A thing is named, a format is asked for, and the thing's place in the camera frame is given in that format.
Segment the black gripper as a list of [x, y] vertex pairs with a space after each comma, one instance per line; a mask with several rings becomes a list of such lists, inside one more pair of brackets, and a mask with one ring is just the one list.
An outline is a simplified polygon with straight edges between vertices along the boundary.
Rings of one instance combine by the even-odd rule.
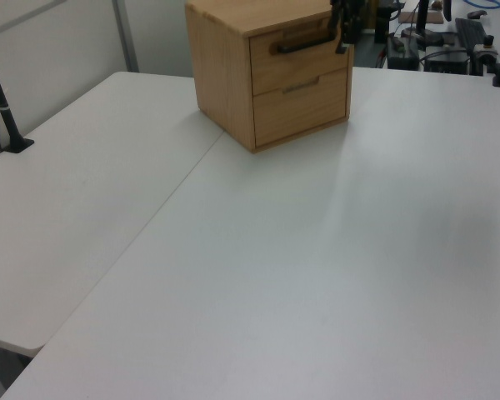
[[364, 0], [331, 0], [331, 17], [327, 29], [332, 38], [339, 38], [336, 54], [345, 54], [355, 43], [356, 26], [362, 21]]

